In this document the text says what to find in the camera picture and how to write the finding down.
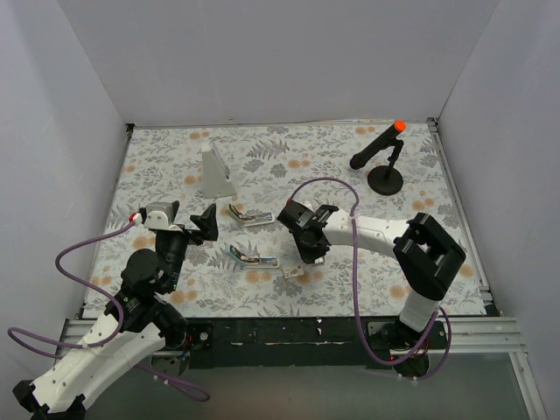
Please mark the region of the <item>white staple box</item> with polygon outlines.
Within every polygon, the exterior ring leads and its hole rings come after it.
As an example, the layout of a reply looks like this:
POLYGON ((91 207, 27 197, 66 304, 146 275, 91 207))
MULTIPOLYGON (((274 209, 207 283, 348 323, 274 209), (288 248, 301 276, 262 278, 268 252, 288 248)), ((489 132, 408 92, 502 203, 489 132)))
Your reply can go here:
POLYGON ((304 274, 303 267, 301 265, 283 268, 283 277, 285 279, 293 277, 301 277, 304 274))

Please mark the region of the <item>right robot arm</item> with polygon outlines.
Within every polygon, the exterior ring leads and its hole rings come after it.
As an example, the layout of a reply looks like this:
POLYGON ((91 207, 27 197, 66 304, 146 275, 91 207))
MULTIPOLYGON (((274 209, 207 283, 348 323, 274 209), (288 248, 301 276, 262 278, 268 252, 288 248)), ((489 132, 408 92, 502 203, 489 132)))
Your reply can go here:
POLYGON ((294 238, 304 263, 316 262, 332 246, 365 249, 398 261, 410 287, 394 326, 405 347, 419 346, 427 338, 427 325, 466 260, 466 252, 427 213, 411 220, 353 218, 337 206, 311 210, 291 200, 277 219, 294 238))

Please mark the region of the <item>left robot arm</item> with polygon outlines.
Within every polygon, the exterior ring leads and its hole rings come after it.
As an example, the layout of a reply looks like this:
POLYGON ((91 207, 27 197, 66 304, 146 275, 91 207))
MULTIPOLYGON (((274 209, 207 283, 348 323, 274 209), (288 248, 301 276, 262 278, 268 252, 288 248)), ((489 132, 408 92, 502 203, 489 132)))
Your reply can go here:
POLYGON ((48 339, 18 327, 9 329, 10 338, 18 344, 27 337, 66 349, 65 354, 55 355, 56 364, 44 374, 14 387, 14 396, 31 418, 82 419, 111 384, 155 352, 178 351, 186 357, 192 349, 209 345, 213 328, 190 324, 162 297, 177 289, 188 247, 217 241, 216 206, 191 216, 192 228, 176 223, 178 210, 177 201, 150 203, 133 213, 124 227, 103 236, 109 239, 141 227, 155 234, 155 247, 130 255, 115 295, 88 285, 108 298, 108 303, 77 343, 48 339))

